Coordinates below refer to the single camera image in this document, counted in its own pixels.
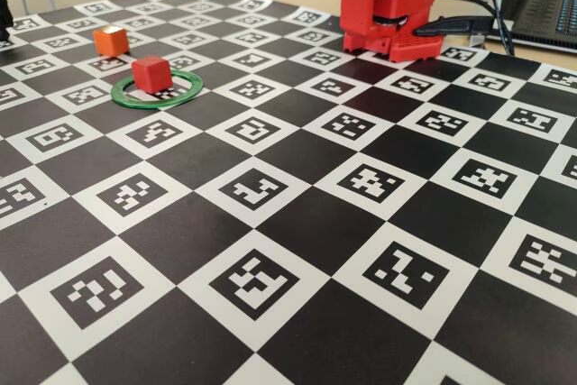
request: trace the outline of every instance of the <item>red object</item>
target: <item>red object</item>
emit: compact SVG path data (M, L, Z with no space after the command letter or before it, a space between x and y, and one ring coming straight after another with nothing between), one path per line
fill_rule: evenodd
M172 73L167 60L158 56L147 56L133 62L133 76L136 87L154 94L172 86Z
M438 56L442 36L418 37L413 31L429 22L434 0L342 0L344 49L389 54L393 62Z

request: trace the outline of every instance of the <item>red robot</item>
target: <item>red robot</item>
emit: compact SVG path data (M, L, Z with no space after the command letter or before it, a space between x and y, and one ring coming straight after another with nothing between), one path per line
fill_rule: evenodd
M433 58L440 54L443 36L413 34L429 22L434 0L342 0L344 49L388 54L393 62Z

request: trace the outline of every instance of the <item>green ring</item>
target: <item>green ring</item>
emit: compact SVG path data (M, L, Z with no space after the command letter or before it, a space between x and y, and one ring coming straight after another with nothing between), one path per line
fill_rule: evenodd
M134 77L130 76L123 78L113 86L111 92L112 99L115 103L123 105L124 107L151 109L186 103L198 96L198 92L200 92L203 86L202 78L192 72L179 71L177 69L171 69L170 72L172 73L172 76L184 78L189 81L192 85L190 89L182 95L174 96L173 98L164 99L162 101L142 101L141 99L127 96L124 93L124 90L134 83Z

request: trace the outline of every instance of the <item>laptop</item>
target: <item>laptop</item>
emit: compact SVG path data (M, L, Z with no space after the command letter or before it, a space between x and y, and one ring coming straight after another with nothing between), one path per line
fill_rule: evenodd
M577 53L577 0L498 0L513 40Z

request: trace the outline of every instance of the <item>red cube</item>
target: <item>red cube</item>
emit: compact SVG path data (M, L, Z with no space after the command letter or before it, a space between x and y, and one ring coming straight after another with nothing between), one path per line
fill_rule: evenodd
M147 56L133 62L133 76L136 87L154 94L172 87L172 73L167 60L158 56Z

